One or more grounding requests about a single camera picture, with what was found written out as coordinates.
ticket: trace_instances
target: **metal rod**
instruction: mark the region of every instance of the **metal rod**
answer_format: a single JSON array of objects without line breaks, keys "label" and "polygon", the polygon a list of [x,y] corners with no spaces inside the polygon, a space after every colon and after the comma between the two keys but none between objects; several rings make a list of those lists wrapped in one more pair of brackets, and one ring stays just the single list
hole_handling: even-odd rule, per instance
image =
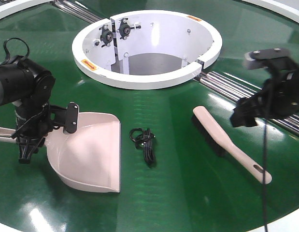
[{"label": "metal rod", "polygon": [[80,6],[75,5],[67,0],[54,0],[53,4],[59,9],[63,10],[64,12],[76,16],[88,23],[94,23],[103,19],[91,13],[90,11],[83,9]]},{"label": "metal rod", "polygon": [[[246,83],[252,87],[255,87],[256,89],[259,89],[258,87],[251,85],[238,77],[232,76],[230,74],[228,74],[228,76],[229,77],[225,77],[217,72],[202,72],[200,75],[199,82],[234,102],[236,102],[238,99],[242,97],[250,98],[252,95],[256,93],[255,90],[238,83],[239,80],[242,83]],[[282,120],[272,119],[271,122],[299,136],[299,115],[292,115]]]}]

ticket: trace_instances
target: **hand brush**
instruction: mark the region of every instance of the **hand brush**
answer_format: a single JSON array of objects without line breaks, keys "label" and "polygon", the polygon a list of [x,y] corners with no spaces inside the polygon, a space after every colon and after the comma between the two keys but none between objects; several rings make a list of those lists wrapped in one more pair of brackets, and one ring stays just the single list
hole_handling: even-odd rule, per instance
[{"label": "hand brush", "polygon": [[[212,145],[214,151],[220,156],[223,153],[228,152],[260,183],[263,183],[263,168],[235,146],[227,133],[221,128],[206,108],[204,106],[197,106],[193,109],[193,113],[192,120],[198,126],[198,129],[203,132],[208,140],[207,142]],[[271,174],[265,171],[265,184],[270,182]]]}]

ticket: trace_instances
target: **sticker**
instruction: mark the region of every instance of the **sticker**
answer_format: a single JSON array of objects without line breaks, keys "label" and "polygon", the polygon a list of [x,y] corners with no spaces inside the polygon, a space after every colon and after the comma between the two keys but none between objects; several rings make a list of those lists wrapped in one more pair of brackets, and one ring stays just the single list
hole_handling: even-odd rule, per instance
[{"label": "sticker", "polygon": [[188,18],[191,18],[191,19],[193,19],[193,20],[196,20],[196,21],[198,21],[198,22],[202,21],[202,19],[197,18],[197,17],[194,17],[194,16],[192,16],[192,15],[188,15],[187,17],[188,17]]},{"label": "sticker", "polygon": [[91,71],[97,69],[97,67],[93,63],[89,62],[87,59],[83,59],[82,63],[85,64]]}]

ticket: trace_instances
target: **dustpan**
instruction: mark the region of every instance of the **dustpan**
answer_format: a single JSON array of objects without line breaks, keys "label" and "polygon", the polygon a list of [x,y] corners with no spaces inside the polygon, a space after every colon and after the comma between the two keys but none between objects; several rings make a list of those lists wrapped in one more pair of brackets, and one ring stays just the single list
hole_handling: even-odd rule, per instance
[{"label": "dustpan", "polygon": [[[13,129],[0,128],[0,141],[13,142]],[[79,113],[73,134],[48,133],[50,165],[71,188],[89,192],[120,191],[120,122],[105,113]]]}]

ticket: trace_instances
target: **black cable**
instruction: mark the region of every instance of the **black cable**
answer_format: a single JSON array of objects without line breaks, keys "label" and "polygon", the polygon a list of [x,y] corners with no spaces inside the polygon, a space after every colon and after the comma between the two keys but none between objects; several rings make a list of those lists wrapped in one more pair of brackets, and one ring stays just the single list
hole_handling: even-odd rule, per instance
[{"label": "black cable", "polygon": [[[272,67],[272,64],[270,62],[266,62],[267,67],[269,67],[269,72],[272,74],[273,77],[278,76],[279,73],[276,73]],[[267,99],[267,104],[265,108],[265,123],[264,123],[264,131],[263,131],[263,173],[262,173],[262,214],[263,214],[263,224],[264,224],[264,230],[265,232],[268,232],[268,214],[267,214],[267,186],[265,184],[265,176],[266,176],[266,170],[267,170],[267,127],[268,127],[268,120],[270,117],[270,111],[271,111],[271,103],[274,93],[274,78],[271,78],[270,82],[270,89]]]},{"label": "black cable", "polygon": [[[133,137],[133,134],[139,131],[141,134]],[[143,147],[144,160],[148,165],[152,165],[156,162],[156,156],[153,151],[153,142],[151,139],[155,137],[151,133],[150,129],[143,130],[142,128],[134,128],[129,133],[130,139],[135,143],[136,148]]]},{"label": "black cable", "polygon": [[23,43],[26,45],[26,47],[27,47],[27,53],[20,59],[20,61],[24,61],[24,60],[27,59],[28,56],[29,56],[30,49],[29,49],[28,44],[27,44],[25,41],[23,41],[22,39],[20,39],[20,38],[13,37],[13,38],[7,39],[6,41],[3,42],[3,49],[4,49],[4,51],[5,51],[5,60],[4,60],[4,62],[2,62],[0,65],[4,65],[4,64],[6,64],[6,63],[8,63],[8,62],[10,61],[11,54],[10,54],[10,51],[8,50],[8,48],[7,48],[7,46],[6,46],[7,43],[8,43],[10,40],[20,40],[20,41],[23,42]]}]

